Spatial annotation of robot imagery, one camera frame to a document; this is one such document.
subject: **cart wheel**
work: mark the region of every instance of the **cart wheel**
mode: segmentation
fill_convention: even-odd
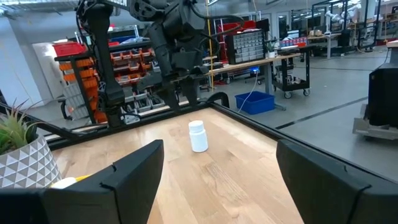
[[[304,96],[309,96],[311,94],[311,90],[310,89],[303,90],[303,94]]]
[[[285,92],[284,97],[285,97],[286,99],[290,99],[292,96],[293,96],[292,92]]]

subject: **black cart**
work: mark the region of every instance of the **black cart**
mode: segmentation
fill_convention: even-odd
[[[293,58],[282,59],[282,65],[275,66],[276,73],[274,72],[274,64],[271,63],[272,85],[274,91],[280,89],[284,92],[284,97],[290,99],[295,90],[303,90],[304,96],[309,96],[310,91],[310,51],[312,47],[301,47],[293,50],[280,50],[278,54],[285,55],[300,52],[305,58],[305,80],[297,81],[298,78],[289,75],[289,71],[294,69]]]

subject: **potted plant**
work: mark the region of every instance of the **potted plant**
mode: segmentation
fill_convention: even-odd
[[[49,187],[61,174],[36,123],[18,118],[22,105],[0,114],[0,188]]]
[[[275,57],[275,42],[268,42],[266,44],[268,50],[268,57],[274,58]]]

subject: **wooden workbench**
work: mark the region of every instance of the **wooden workbench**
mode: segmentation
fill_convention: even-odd
[[[322,35],[318,37],[307,37],[307,40],[320,40],[320,39],[327,39],[328,40],[328,51],[327,57],[328,59],[331,58],[331,40],[335,37],[340,36],[341,34],[330,34],[330,35]]]
[[[204,121],[209,142],[201,154],[190,149],[188,123],[196,119]],[[63,177],[77,177],[155,139],[164,140],[165,160],[148,223],[302,223],[279,171],[276,142],[211,108],[53,154]]]
[[[307,37],[308,40],[318,40],[318,39],[326,39],[326,38],[335,38],[340,36],[341,34],[330,34],[330,35],[321,35],[317,37]]]
[[[391,49],[390,63],[398,63],[398,40],[388,42],[387,47]]]
[[[387,47],[389,48],[398,47],[398,40],[388,42]]]
[[[283,55],[283,56],[277,56],[275,58],[266,58],[266,59],[262,59],[262,60],[255,60],[252,62],[245,62],[245,63],[240,63],[237,65],[224,65],[223,68],[217,68],[217,69],[213,69],[213,72],[209,72],[207,73],[207,75],[217,75],[220,73],[226,73],[226,72],[233,72],[236,70],[241,70],[241,69],[245,69],[245,68],[250,68],[250,67],[254,67],[254,66],[260,66],[260,65],[265,65],[271,62],[276,62],[282,59],[288,59],[288,58],[292,58],[292,57],[299,57],[300,54],[291,54],[291,55]]]

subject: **black cable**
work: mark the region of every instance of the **black cable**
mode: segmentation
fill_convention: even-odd
[[[206,41],[208,39],[211,39],[217,45],[217,50],[213,53],[213,55],[218,55],[218,53],[221,50],[221,46],[220,46],[220,43],[218,42],[218,40],[216,38],[212,37],[212,36],[209,36],[209,35],[205,34],[204,32],[201,32],[200,35],[205,37],[205,38],[203,40],[201,40],[201,42],[199,43],[199,46],[201,46],[204,43],[204,41]]]
[[[198,9],[195,6],[192,6],[192,11],[193,11],[193,13],[195,13],[195,15],[197,15],[198,17],[200,17],[202,19],[213,19],[214,20],[214,19],[230,18],[230,19],[236,19],[236,20],[238,20],[240,22],[240,24],[237,25],[236,27],[234,27],[232,29],[229,29],[229,30],[226,30],[226,31],[223,31],[223,32],[219,32],[219,33],[213,34],[213,35],[211,35],[212,37],[216,37],[218,35],[227,34],[227,33],[232,32],[232,31],[236,31],[237,29],[242,28],[243,25],[244,25],[244,20],[240,16],[235,16],[235,15],[205,16],[205,15],[200,14],[200,12],[198,12]]]
[[[384,63],[387,61],[388,53],[390,52],[390,50],[391,50],[391,49],[388,49],[388,50],[387,50],[387,55],[386,55],[386,59],[384,60]]]

